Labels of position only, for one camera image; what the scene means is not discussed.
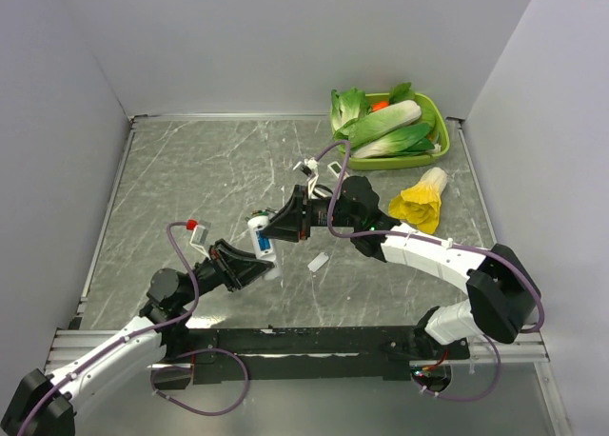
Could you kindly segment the blue battery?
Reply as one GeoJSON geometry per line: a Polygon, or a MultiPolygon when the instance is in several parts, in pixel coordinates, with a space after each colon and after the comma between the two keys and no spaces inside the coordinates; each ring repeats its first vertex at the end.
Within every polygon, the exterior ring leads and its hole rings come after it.
{"type": "Polygon", "coordinates": [[[256,235],[261,253],[267,253],[272,249],[269,239],[266,238],[259,230],[256,232],[256,235]]]}

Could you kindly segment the white remote with orange button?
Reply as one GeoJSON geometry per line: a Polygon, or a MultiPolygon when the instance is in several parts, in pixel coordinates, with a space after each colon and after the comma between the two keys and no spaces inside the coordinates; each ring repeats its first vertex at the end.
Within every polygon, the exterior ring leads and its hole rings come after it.
{"type": "Polygon", "coordinates": [[[256,258],[267,261],[272,265],[272,268],[263,277],[264,280],[271,281],[281,278],[283,273],[280,263],[280,254],[275,241],[268,239],[263,234],[263,230],[268,225],[269,214],[265,210],[253,212],[252,216],[247,220],[247,228],[256,258]]]}

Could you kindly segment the white battery cover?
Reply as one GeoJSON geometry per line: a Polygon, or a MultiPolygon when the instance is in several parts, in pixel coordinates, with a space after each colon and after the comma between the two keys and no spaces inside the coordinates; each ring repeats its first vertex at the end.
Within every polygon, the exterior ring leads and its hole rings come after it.
{"type": "Polygon", "coordinates": [[[321,269],[327,263],[328,260],[329,256],[325,252],[321,252],[308,263],[307,268],[310,272],[315,273],[319,269],[321,269]]]}

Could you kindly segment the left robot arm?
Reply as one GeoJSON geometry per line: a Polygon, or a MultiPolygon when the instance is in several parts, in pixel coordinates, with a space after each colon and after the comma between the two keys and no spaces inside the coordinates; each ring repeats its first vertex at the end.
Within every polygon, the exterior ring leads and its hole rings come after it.
{"type": "Polygon", "coordinates": [[[254,252],[244,252],[219,240],[194,267],[158,270],[147,303],[125,327],[67,366],[49,374],[35,369],[21,380],[1,420],[2,430],[8,435],[72,435],[140,370],[183,358],[186,323],[199,297],[216,287],[237,291],[264,275],[280,275],[274,242],[264,238],[254,247],[254,252]]]}

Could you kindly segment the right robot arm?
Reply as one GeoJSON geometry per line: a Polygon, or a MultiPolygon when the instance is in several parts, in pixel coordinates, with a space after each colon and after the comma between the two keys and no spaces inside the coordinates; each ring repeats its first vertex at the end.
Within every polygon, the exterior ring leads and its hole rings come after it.
{"type": "Polygon", "coordinates": [[[526,331],[540,291],[511,248],[470,248],[420,233],[381,211],[380,198],[365,177],[350,176],[337,191],[336,199],[312,199],[305,186],[295,186],[264,227],[264,236],[298,243],[312,228],[328,228],[366,257],[414,268],[460,290],[465,300],[433,307],[420,320],[415,344],[426,358],[437,358],[462,338],[485,335],[511,344],[526,331]]]}

